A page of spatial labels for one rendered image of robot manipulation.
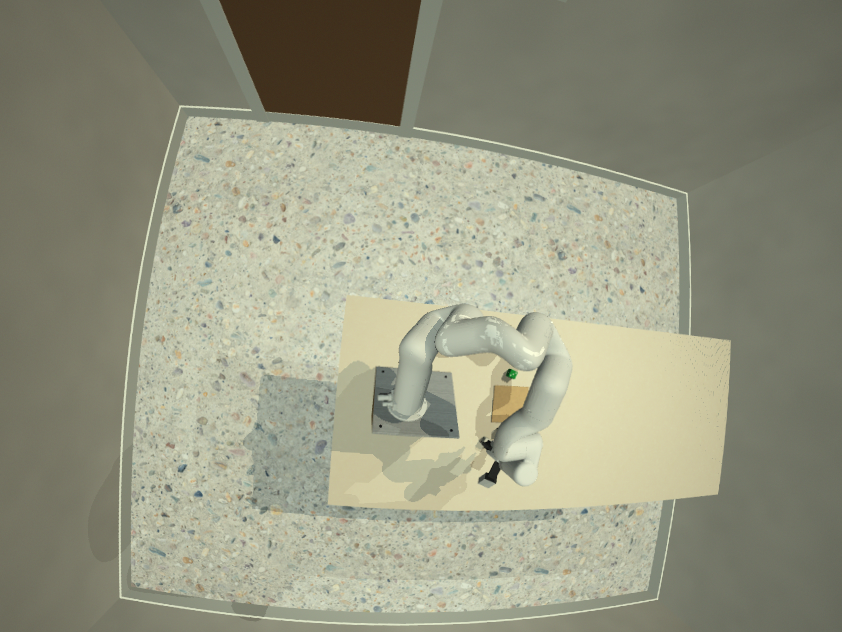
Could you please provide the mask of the tan flat mat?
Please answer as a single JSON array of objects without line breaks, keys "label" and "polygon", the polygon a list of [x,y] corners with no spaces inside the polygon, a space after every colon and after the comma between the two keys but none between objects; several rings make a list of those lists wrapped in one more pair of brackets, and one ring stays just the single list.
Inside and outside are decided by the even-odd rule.
[{"label": "tan flat mat", "polygon": [[529,387],[495,385],[491,422],[503,422],[522,408],[528,390]]}]

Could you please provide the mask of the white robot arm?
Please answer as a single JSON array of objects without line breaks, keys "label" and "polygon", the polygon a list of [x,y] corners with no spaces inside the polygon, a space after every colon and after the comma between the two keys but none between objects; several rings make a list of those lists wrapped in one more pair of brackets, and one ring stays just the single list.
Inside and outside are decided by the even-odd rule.
[{"label": "white robot arm", "polygon": [[483,316],[478,308],[469,304],[426,313],[399,345],[394,390],[377,396],[395,418],[409,422],[425,414],[427,402],[426,399],[423,402],[423,397],[438,352],[447,357],[494,353],[518,370],[537,369],[523,407],[497,429],[493,452],[499,463],[495,461],[489,473],[478,479],[479,485],[490,488],[497,483],[502,470],[518,485],[532,485],[538,477],[537,467],[543,448],[542,437],[537,432],[552,423],[567,392],[573,369],[571,357],[553,322],[542,313],[532,312],[525,315],[515,329],[498,317]]}]

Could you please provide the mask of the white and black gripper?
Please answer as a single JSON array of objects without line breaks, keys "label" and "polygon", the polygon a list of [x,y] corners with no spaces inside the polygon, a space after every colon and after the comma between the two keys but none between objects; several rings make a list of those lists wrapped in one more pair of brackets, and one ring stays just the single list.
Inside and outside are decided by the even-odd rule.
[{"label": "white and black gripper", "polygon": [[[483,442],[483,443],[482,443],[482,445],[484,446],[484,448],[486,448],[486,450],[487,450],[487,451],[486,451],[486,453],[487,453],[490,457],[492,457],[495,461],[497,461],[497,462],[499,463],[499,460],[498,460],[498,459],[496,459],[496,458],[495,458],[495,456],[494,456],[494,452],[493,452],[493,442],[494,442],[494,440],[492,440],[492,441],[488,440],[487,442]],[[489,444],[488,444],[488,443],[489,443]],[[490,444],[491,444],[491,445],[490,445]],[[489,446],[489,445],[490,445],[490,446]],[[492,446],[492,447],[491,447],[491,446]]]}]

